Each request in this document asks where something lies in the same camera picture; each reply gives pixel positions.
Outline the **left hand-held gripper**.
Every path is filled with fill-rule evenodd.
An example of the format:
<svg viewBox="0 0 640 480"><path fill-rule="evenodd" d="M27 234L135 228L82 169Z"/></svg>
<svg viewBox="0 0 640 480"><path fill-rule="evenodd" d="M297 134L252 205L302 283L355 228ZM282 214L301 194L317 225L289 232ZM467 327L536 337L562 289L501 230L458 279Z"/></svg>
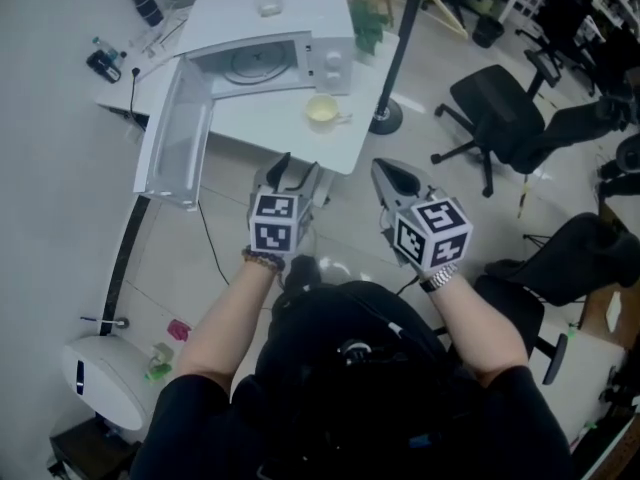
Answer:
<svg viewBox="0 0 640 480"><path fill-rule="evenodd" d="M254 178L248 217L250 247L257 253L293 254L312 220L313 197L321 175L314 162L295 187L280 189L291 153L280 155L269 168Z"/></svg>

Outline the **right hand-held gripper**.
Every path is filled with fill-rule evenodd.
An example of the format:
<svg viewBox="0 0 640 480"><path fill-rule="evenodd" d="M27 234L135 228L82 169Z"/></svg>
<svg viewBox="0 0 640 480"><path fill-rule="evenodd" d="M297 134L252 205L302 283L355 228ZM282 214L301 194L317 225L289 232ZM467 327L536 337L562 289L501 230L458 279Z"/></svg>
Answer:
<svg viewBox="0 0 640 480"><path fill-rule="evenodd" d="M371 178L382 206L403 206L390 213L389 226L382 231L400 265L438 271L465 256L473 225L455 198L436 191L438 185L425 171L375 158ZM435 195L418 200L433 191Z"/></svg>

